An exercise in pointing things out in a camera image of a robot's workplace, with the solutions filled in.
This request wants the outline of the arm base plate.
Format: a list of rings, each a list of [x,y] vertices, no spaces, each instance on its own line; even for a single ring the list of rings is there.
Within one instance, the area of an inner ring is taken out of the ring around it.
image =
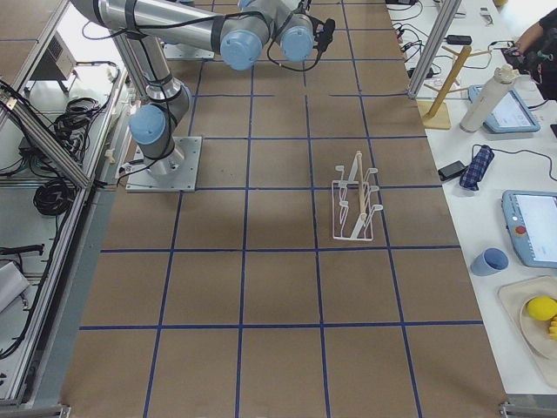
[[[159,160],[149,169],[141,163],[131,168],[127,177],[127,192],[194,192],[201,154],[201,137],[174,137],[173,153]]]

